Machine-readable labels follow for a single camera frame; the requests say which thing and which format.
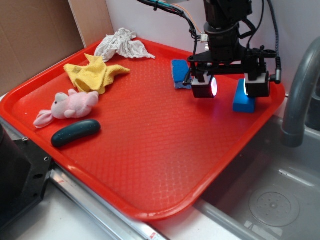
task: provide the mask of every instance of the white wall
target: white wall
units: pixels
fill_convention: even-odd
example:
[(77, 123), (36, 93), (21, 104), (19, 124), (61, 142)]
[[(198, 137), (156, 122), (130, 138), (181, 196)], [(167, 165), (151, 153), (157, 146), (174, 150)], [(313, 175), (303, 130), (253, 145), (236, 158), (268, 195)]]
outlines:
[[(319, 0), (273, 0), (280, 35), (280, 56), (282, 60), (282, 82), (289, 92), (299, 63), (311, 42), (320, 36)], [(183, 18), (146, 6), (136, 0), (106, 0), (114, 31), (126, 28), (135, 31), (137, 36), (160, 44), (186, 51), (193, 51), (193, 39), (189, 34), (189, 25)], [(190, 0), (180, 5), (192, 15), (198, 27), (203, 30), (205, 9), (203, 0)], [(258, 25), (261, 15), (261, 0), (252, 0), (253, 14), (248, 18)], [(272, 18), (265, 0), (265, 14), (258, 33), (251, 41), (251, 48), (265, 45), (266, 49), (275, 49), (275, 33)], [(247, 27), (243, 24), (241, 32)], [(246, 46), (247, 39), (242, 40)], [(204, 51), (204, 45), (198, 46), (198, 52)], [(268, 69), (274, 73), (274, 60), (267, 61)]]

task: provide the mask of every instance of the blue sponge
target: blue sponge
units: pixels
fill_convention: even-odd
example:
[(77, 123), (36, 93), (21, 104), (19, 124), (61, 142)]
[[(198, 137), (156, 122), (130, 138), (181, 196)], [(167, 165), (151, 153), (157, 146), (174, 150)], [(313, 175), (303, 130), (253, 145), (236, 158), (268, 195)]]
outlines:
[(174, 81), (174, 87), (176, 89), (191, 89), (191, 85), (184, 86), (186, 74), (189, 71), (189, 66), (185, 60), (173, 60), (172, 66), (172, 77)]
[(245, 93), (245, 80), (240, 79), (233, 100), (233, 111), (241, 113), (254, 113), (256, 99), (248, 97)]

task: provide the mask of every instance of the cable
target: cable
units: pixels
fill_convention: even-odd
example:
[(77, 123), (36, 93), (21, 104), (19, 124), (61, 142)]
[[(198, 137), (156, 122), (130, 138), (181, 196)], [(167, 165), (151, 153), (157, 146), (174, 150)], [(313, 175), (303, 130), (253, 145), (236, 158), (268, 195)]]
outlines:
[(260, 18), (260, 22), (258, 24), (258, 27), (256, 28), (256, 30), (254, 31), (254, 33), (251, 35), (251, 37), (248, 40), (248, 43), (246, 44), (246, 48), (249, 50), (250, 49), (250, 42), (251, 39), (254, 37), (254, 35), (256, 34), (256, 32), (258, 31), (258, 29), (261, 26), (262, 20), (264, 18), (264, 12), (265, 12), (265, 0), (262, 0), (262, 11), (261, 11), (261, 18)]
[(194, 19), (192, 18), (190, 12), (188, 12), (187, 9), (185, 9), (184, 7), (182, 7), (182, 6), (178, 5), (178, 4), (172, 4), (172, 5), (173, 5), (173, 6), (176, 6), (176, 7), (178, 7), (178, 8), (181, 8), (182, 10), (184, 10), (184, 11), (186, 12), (186, 14), (188, 14), (188, 16), (190, 17), (190, 20), (192, 21), (192, 23), (194, 24), (194, 26), (195, 26), (195, 28), (198, 30), (198, 32), (199, 32), (200, 34), (203, 34), (203, 33), (200, 31), (200, 29), (198, 28), (196, 22), (194, 21)]
[(137, 1), (142, 3), (142, 4), (154, 7), (155, 11), (157, 9), (161, 9), (161, 10), (167, 12), (167, 13), (175, 14), (175, 15), (178, 15), (178, 16), (184, 18), (189, 24), (189, 27), (190, 27), (189, 32), (191, 34), (191, 37), (194, 39), (193, 55), (196, 54), (196, 52), (197, 52), (197, 43), (198, 43), (198, 41), (200, 41), (201, 36), (197, 35), (197, 31), (196, 31), (196, 28), (195, 28), (195, 25), (194, 25), (193, 21), (191, 21), (186, 16), (184, 11), (182, 11), (179, 8), (173, 6), (172, 4), (168, 4), (166, 2), (159, 1), (159, 0), (137, 0)]
[(274, 6), (271, 2), (271, 0), (267, 0), (268, 4), (269, 4), (269, 8), (270, 8), (270, 12), (271, 12), (271, 16), (272, 16), (272, 21), (273, 21), (273, 26), (274, 26), (274, 32), (275, 32), (275, 52), (276, 52), (276, 56), (279, 57), (279, 30), (278, 30), (278, 25), (277, 25), (277, 20), (276, 20), (276, 14), (275, 14), (275, 10), (274, 10)]
[(274, 6), (271, 2), (271, 0), (267, 0), (272, 16), (273, 26), (274, 26), (274, 32), (275, 32), (275, 52), (276, 52), (276, 58), (275, 58), (275, 75), (271, 76), (271, 80), (274, 81), (276, 84), (281, 83), (281, 73), (282, 73), (282, 67), (281, 67), (281, 58), (279, 54), (279, 30), (276, 20), (276, 14), (274, 10)]

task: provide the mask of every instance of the sink drain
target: sink drain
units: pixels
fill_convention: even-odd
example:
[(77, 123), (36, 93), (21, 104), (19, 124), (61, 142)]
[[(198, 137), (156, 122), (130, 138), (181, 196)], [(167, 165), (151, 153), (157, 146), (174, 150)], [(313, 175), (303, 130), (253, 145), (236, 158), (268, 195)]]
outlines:
[(291, 224), (300, 211), (295, 196), (276, 186), (255, 191), (250, 198), (249, 207), (258, 221), (272, 227)]

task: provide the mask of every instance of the cardboard box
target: cardboard box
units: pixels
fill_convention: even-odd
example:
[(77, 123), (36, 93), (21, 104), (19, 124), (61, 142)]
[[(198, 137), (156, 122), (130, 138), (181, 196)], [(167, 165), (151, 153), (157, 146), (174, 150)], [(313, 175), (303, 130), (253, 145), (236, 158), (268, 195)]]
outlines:
[(0, 0), (0, 4), (0, 96), (113, 34), (105, 0)]

